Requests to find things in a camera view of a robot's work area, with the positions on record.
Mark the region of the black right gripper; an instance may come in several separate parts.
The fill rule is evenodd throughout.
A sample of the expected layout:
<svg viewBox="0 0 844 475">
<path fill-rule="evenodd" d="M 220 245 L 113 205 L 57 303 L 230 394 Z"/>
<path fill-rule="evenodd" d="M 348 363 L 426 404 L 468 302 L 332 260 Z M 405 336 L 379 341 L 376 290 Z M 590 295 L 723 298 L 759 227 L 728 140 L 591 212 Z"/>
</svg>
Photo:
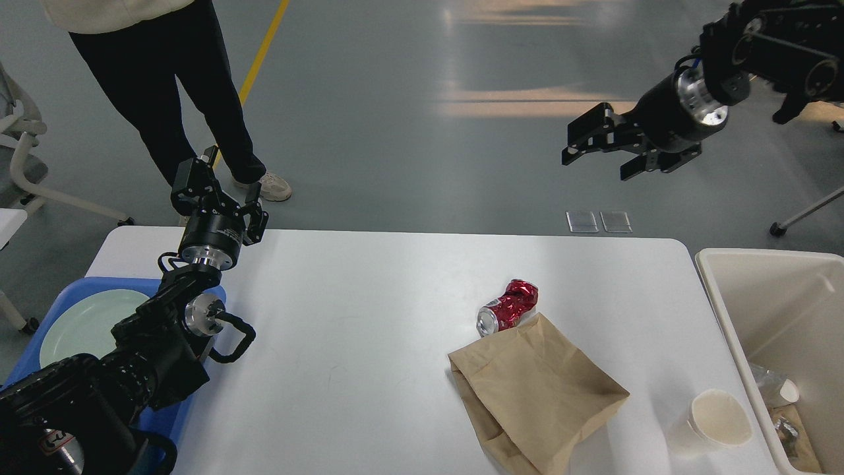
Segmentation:
<svg viewBox="0 0 844 475">
<path fill-rule="evenodd" d="M 702 153 L 702 141 L 720 132 L 729 106 L 718 102 L 702 72 L 679 67 L 646 91 L 635 108 L 619 114 L 601 102 L 571 121 L 561 150 L 567 166 L 585 154 L 623 150 L 636 155 L 620 167 L 628 181 L 643 172 L 671 174 Z"/>
</svg>

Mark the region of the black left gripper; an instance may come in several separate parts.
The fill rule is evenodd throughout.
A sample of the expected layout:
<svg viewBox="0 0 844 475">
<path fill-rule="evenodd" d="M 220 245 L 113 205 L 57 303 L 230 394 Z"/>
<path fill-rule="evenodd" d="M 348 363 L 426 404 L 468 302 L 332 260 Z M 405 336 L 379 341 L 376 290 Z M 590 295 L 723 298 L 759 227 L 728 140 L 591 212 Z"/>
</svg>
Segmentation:
<svg viewBox="0 0 844 475">
<path fill-rule="evenodd" d="M 262 241 L 269 214 L 261 199 L 218 211 L 222 189 L 214 164 L 219 152 L 219 147 L 211 146 L 200 156 L 179 163 L 171 186 L 171 205 L 174 210 L 196 210 L 179 244 L 181 260 L 226 271 L 238 264 L 242 247 Z"/>
</svg>

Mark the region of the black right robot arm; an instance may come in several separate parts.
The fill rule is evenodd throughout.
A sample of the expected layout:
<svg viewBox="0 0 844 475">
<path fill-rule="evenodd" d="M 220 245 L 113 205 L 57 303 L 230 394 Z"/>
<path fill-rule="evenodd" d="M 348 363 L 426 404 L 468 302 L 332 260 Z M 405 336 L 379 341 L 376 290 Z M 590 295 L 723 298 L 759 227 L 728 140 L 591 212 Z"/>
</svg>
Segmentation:
<svg viewBox="0 0 844 475">
<path fill-rule="evenodd" d="M 585 154 L 632 154 L 620 178 L 669 174 L 702 153 L 702 143 L 750 96 L 751 77 L 784 95 L 772 120 L 785 124 L 812 102 L 842 101 L 841 1 L 742 1 L 700 32 L 690 53 L 617 112 L 601 102 L 571 121 L 561 162 Z"/>
</svg>

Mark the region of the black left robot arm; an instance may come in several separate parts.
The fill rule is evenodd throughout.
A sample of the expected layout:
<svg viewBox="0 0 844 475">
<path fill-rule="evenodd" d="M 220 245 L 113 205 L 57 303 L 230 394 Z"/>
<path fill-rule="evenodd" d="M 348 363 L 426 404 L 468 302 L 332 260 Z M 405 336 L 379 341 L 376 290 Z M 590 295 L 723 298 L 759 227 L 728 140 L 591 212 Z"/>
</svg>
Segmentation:
<svg viewBox="0 0 844 475">
<path fill-rule="evenodd" d="M 129 474 L 151 446 L 162 453 L 154 473 L 172 473 L 177 445 L 139 429 L 142 412 L 183 402 L 209 381 L 207 359 L 234 363 L 256 338 L 211 289 L 262 240 L 269 215 L 259 181 L 244 203 L 223 192 L 217 154 L 212 146 L 178 166 L 179 247 L 159 256 L 157 292 L 112 327 L 114 350 L 63 358 L 2 390 L 3 474 Z"/>
</svg>

